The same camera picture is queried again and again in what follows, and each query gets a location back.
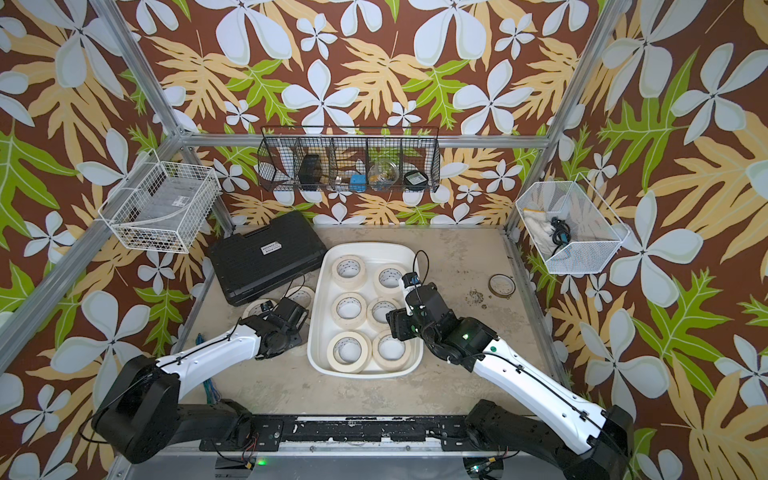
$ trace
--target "blue object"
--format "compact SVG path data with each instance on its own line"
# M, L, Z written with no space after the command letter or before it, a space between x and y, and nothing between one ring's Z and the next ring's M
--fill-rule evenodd
M194 340L195 345L200 345L205 342L202 333L197 334L197 338ZM221 400L221 394L214 386L214 381L211 379L203 382L203 388L205 388L205 399L208 405L216 405Z
M349 191L352 192L364 192L366 191L366 176L361 174L352 175L349 180Z

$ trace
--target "blue cable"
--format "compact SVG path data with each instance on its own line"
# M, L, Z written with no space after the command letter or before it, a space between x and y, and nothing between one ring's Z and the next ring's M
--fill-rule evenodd
M195 345L200 345L201 343L205 342L205 339L203 338L203 334L198 333L197 338L194 340L194 342L195 342ZM208 405L216 405L221 400L221 394L219 393L218 390L216 390L213 380L208 379L205 382L203 382L203 388L205 388L205 398Z

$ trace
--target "black wire basket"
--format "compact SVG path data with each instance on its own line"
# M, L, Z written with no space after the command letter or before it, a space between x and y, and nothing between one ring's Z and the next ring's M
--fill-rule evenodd
M329 133L308 135L294 127L262 127L257 151L261 186L268 191L437 191L436 128L355 127L356 134L343 133L338 127L322 129Z

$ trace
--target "wire mesh basket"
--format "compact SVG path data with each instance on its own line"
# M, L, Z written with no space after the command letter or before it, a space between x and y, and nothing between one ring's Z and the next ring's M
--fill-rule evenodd
M257 151L261 186L268 191L437 191L440 147L436 134L366 133L371 128L356 127L362 133L357 135L305 135L295 130L274 133L275 127L265 127Z
M158 162L130 190L114 215L99 208L118 240L133 250L189 253L221 188L213 168Z
M631 234L616 212L588 181L536 182L515 201L520 217L549 273L557 275L600 273ZM533 212L551 221L557 217L571 228L571 241L552 248L551 239L535 232Z

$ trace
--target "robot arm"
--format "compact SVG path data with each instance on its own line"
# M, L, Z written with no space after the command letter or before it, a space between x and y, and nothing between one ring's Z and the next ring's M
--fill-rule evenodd
M407 273L400 283L406 307L387 314L392 336L422 338L437 357L493 382L541 420L481 401L466 421L475 446L525 450L562 468L567 478L623 476L634 440L627 412L582 399L519 356L484 323L457 318L434 283L422 285L416 273ZM544 448L542 436L549 433L558 440Z
M141 463L166 445L198 439L251 437L251 413L231 400L179 405L195 386L236 363L268 359L301 343L306 310L290 299L240 320L191 349L159 359L129 360L112 384L91 426L129 462Z

